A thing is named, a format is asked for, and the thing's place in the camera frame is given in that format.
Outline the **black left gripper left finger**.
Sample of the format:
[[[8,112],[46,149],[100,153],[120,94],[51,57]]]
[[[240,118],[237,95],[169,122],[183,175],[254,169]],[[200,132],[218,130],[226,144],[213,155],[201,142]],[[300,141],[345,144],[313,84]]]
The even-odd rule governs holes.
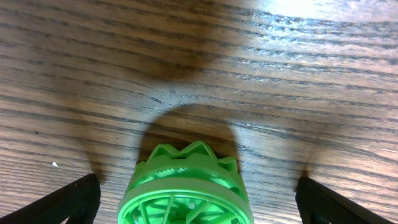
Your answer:
[[[10,224],[93,223],[100,206],[100,181],[88,174],[1,218]]]

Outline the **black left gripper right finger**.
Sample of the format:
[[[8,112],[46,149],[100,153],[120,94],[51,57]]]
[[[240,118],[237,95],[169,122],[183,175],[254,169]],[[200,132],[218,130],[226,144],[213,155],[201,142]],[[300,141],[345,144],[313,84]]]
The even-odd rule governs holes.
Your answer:
[[[393,224],[308,177],[301,177],[295,200],[303,224]]]

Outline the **green wheel disc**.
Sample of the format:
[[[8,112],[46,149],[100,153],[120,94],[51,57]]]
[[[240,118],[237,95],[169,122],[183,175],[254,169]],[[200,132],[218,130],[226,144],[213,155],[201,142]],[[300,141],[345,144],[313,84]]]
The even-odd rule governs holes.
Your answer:
[[[181,151],[159,144],[136,164],[118,205],[118,223],[238,223],[254,216],[234,157],[217,158],[203,141]]]

